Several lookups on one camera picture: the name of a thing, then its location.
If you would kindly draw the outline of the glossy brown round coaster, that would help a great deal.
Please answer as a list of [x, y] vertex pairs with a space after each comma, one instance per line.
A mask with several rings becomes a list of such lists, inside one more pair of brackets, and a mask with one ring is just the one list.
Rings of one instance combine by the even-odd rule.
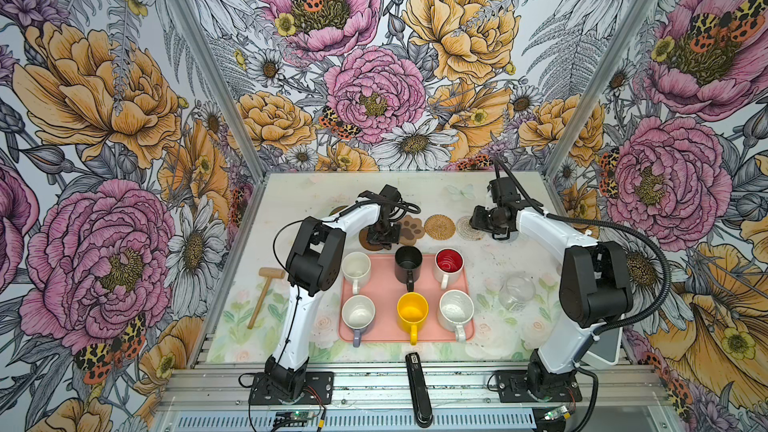
[[368, 229], [365, 228], [360, 231], [358, 235], [360, 245], [368, 251], [377, 252], [384, 249], [381, 244], [373, 244], [368, 240]]

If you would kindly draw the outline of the white patterned round coaster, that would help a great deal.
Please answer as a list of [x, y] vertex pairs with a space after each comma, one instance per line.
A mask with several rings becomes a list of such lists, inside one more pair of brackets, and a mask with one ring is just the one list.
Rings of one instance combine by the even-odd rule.
[[470, 224], [470, 216], [463, 216], [456, 221], [457, 234], [466, 241], [479, 241], [485, 237], [483, 231], [473, 228]]

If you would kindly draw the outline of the cork round coaster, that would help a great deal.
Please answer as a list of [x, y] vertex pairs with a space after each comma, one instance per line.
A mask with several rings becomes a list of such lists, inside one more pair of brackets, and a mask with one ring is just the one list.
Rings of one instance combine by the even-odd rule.
[[438, 241], [446, 241], [456, 233], [455, 222], [443, 214], [435, 214], [426, 219], [424, 230], [427, 235]]

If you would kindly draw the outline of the red interior white mug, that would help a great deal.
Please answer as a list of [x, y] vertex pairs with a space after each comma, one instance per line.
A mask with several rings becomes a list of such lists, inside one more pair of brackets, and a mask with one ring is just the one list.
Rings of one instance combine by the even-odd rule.
[[434, 257], [433, 276], [441, 290], [452, 287], [462, 276], [465, 266], [463, 255], [456, 249], [444, 248]]

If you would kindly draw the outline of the dark brown round coaster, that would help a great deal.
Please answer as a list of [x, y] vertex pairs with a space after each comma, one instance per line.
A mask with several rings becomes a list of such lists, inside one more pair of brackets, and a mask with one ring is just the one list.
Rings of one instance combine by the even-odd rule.
[[341, 205], [341, 206], [337, 206], [337, 207], [335, 207], [335, 208], [334, 208], [334, 209], [333, 209], [333, 210], [332, 210], [332, 211], [329, 213], [329, 216], [333, 216], [333, 215], [335, 215], [335, 214], [338, 214], [338, 213], [340, 213], [341, 211], [345, 210], [345, 209], [346, 209], [346, 208], [348, 208], [348, 207], [349, 207], [349, 205]]

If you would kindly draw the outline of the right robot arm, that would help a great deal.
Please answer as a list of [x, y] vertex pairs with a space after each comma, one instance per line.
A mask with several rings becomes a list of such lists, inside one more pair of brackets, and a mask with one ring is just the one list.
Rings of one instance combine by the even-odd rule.
[[562, 314], [544, 345], [532, 352], [526, 372], [498, 374], [499, 395], [527, 401], [578, 398], [579, 366], [603, 370], [619, 362], [619, 321], [633, 307], [626, 252], [618, 243], [600, 242], [544, 211], [518, 185], [509, 176], [491, 180], [493, 206], [476, 206], [470, 225], [495, 240], [513, 233], [526, 236], [557, 259]]

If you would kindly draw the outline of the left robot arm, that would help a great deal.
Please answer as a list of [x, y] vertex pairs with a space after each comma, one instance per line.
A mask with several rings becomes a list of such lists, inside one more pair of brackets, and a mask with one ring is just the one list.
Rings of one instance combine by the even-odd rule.
[[386, 185], [378, 193], [360, 193], [352, 205], [329, 217], [297, 222], [287, 258], [278, 261], [290, 285], [289, 316], [265, 362], [261, 384], [269, 395], [294, 402], [306, 387], [311, 330], [324, 293], [341, 272], [347, 237], [365, 230], [370, 243], [389, 249], [399, 242], [400, 220], [420, 212], [396, 187]]

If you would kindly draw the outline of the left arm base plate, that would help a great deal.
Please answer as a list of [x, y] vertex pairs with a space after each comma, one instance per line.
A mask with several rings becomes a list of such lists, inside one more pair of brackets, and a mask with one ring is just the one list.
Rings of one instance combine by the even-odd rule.
[[250, 386], [250, 406], [282, 405], [330, 405], [333, 397], [335, 374], [332, 372], [307, 372], [304, 381], [288, 381], [283, 387], [264, 372], [255, 374]]

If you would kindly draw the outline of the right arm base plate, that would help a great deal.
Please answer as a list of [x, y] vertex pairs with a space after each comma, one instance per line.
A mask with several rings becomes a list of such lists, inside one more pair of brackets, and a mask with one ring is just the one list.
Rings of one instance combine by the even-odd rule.
[[544, 372], [539, 376], [519, 369], [498, 370], [493, 373], [489, 386], [501, 403], [578, 403], [583, 400], [573, 373]]

